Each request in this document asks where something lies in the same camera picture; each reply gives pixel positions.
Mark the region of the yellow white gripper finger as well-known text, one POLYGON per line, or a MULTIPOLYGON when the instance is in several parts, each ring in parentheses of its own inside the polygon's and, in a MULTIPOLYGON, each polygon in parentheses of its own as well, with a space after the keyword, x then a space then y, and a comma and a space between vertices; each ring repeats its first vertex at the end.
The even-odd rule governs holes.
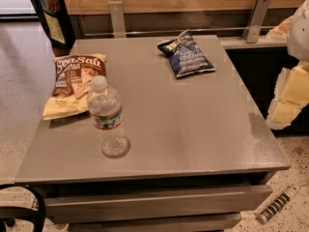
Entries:
POLYGON ((291 70, 283 68, 278 75, 274 98, 267 112, 267 125, 272 130, 288 127, 309 104, 309 63, 301 62, 291 70))
POLYGON ((267 38, 270 40, 278 40, 278 41, 287 40, 289 27, 290 27, 292 18, 293 18, 292 16, 289 16, 288 18, 283 20, 279 25, 269 30, 267 33, 267 38))

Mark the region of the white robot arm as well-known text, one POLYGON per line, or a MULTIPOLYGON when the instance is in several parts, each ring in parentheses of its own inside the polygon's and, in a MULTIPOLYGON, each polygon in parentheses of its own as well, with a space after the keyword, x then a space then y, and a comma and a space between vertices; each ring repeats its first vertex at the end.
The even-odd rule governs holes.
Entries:
POLYGON ((298 7, 290 20, 287 50, 298 64, 291 70, 283 68, 277 77, 267 112, 267 125, 272 130, 288 127, 309 104, 309 0, 298 7))

